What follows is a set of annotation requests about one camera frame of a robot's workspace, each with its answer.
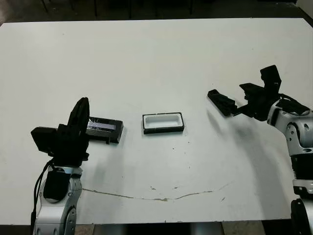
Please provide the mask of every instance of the white wall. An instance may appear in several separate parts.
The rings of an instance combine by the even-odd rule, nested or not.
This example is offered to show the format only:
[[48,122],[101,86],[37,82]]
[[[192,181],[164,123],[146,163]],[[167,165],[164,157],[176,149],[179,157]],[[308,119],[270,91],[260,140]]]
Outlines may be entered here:
[[313,19],[313,0],[298,0],[297,6],[304,10]]

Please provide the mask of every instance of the chair leg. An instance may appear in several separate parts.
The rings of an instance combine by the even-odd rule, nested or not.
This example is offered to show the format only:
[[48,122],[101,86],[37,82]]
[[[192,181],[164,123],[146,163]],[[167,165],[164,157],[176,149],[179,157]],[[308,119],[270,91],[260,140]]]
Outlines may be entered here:
[[190,15],[192,14],[192,10],[193,10],[193,6],[194,6],[194,0],[190,0]]
[[132,17],[132,0],[128,0],[128,16],[129,19]]
[[98,12],[97,12],[97,0],[93,0],[93,9],[94,9],[94,16],[97,17],[97,16],[98,16]]
[[69,4],[70,4],[70,7],[72,8],[72,10],[74,10],[73,0],[68,0],[68,1],[69,1]]
[[41,2],[42,2],[43,5],[44,5],[45,11],[48,12],[47,6],[45,5],[45,1],[44,1],[44,0],[41,0]]

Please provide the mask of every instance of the white table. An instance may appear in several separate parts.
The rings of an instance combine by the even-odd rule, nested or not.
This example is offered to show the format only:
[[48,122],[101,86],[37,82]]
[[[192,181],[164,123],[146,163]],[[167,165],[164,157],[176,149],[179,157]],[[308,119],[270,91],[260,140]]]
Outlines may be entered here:
[[[225,119],[206,98],[216,88],[245,103],[238,85],[263,85],[259,70],[272,64],[281,92],[313,107],[313,30],[303,19],[3,24],[0,224],[30,221],[49,160],[30,131],[67,123],[83,96],[92,116],[125,129],[119,145],[89,144],[77,223],[289,218],[296,196],[283,135]],[[143,135],[142,114],[176,111],[182,134]]]

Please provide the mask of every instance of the crack on table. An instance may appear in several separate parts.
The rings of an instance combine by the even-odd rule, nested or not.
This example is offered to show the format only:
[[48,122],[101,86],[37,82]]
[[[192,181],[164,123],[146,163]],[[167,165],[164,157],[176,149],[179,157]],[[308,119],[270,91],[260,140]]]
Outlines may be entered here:
[[[216,191],[220,191],[223,188],[227,187],[228,185],[232,184],[233,182],[229,182],[226,185],[220,187],[218,190]],[[101,191],[97,191],[97,190],[91,190],[91,189],[87,189],[87,188],[82,188],[83,191],[88,191],[88,192],[94,192],[94,193],[99,193],[99,194],[104,194],[104,195],[110,195],[110,196],[116,196],[116,197],[123,197],[123,198],[128,198],[128,199],[137,199],[137,200],[148,200],[148,201],[161,201],[161,202],[168,202],[169,200],[179,200],[181,198],[184,197],[189,197],[189,196],[193,196],[193,195],[198,195],[198,194],[203,194],[203,193],[212,193],[215,192],[213,190],[208,190],[208,191],[202,191],[202,192],[193,192],[193,193],[189,193],[180,197],[176,197],[176,198],[139,198],[139,197],[129,197],[129,196],[125,196],[125,195],[121,195],[121,194],[116,194],[116,193],[109,193],[109,192],[101,192]]]

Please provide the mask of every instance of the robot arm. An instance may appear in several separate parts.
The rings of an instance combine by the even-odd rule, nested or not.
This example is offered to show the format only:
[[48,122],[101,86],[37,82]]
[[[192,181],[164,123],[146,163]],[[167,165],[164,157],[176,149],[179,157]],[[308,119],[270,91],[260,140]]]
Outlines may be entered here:
[[295,99],[279,94],[281,79],[275,65],[261,70],[264,87],[240,85],[248,104],[237,107],[235,101],[211,90],[208,97],[225,115],[244,114],[267,121],[287,140],[295,175],[294,193],[300,198],[291,203],[291,219],[297,235],[313,235],[313,111]]
[[[31,234],[74,235],[76,205],[82,192],[80,166],[89,156],[86,153],[89,144],[86,134],[88,121],[89,101],[82,98],[71,112],[67,125],[60,124],[58,129],[37,127],[31,132],[38,149],[53,157],[35,186]],[[47,178],[40,186],[47,169]],[[41,208],[36,217],[38,196]]]

